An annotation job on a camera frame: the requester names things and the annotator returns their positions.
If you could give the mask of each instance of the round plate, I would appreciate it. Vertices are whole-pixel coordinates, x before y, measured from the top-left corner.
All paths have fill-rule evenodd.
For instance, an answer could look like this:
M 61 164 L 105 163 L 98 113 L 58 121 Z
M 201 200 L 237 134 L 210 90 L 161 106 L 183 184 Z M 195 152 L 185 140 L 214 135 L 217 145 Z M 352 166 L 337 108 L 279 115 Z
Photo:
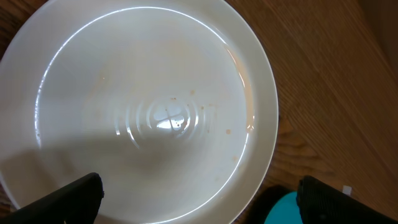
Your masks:
M 96 223 L 230 223 L 277 132 L 271 67 L 221 0 L 53 0 L 0 65 L 16 207 L 97 172 Z

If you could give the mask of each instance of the wooden surface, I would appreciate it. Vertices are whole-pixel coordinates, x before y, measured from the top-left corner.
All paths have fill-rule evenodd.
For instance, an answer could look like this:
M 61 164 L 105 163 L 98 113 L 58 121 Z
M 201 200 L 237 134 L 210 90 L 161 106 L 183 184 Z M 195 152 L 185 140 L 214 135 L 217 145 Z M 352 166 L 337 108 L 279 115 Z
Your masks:
M 1 55 L 44 2 L 0 1 Z M 257 194 L 312 175 L 398 220 L 398 76 L 361 0 L 227 2 L 264 46 L 279 94 L 277 148 Z

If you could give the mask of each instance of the brown wood grain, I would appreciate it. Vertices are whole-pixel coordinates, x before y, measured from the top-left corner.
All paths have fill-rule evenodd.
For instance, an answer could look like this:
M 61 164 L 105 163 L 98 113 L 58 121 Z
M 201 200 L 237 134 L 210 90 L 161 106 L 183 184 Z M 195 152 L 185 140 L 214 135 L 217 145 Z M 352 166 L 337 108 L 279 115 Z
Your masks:
M 0 55 L 45 2 L 0 1 Z M 277 147 L 257 195 L 312 175 L 398 220 L 398 76 L 358 2 L 227 2 L 264 46 L 279 94 Z

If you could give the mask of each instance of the teal object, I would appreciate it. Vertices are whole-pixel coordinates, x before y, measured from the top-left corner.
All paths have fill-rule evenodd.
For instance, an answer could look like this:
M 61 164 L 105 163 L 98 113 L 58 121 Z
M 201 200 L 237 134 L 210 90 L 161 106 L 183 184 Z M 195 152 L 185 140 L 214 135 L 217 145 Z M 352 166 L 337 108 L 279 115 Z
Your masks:
M 303 224 L 296 197 L 297 192 L 283 196 L 271 209 L 264 224 Z

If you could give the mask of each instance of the dirty plate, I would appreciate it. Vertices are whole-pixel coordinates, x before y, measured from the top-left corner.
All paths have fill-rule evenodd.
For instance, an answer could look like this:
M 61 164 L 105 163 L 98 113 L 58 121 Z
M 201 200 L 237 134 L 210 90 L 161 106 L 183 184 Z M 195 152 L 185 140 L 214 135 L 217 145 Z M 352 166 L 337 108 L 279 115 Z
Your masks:
M 271 67 L 221 0 L 49 1 L 0 74 L 1 182 L 18 208 L 97 172 L 97 223 L 230 223 L 272 157 Z

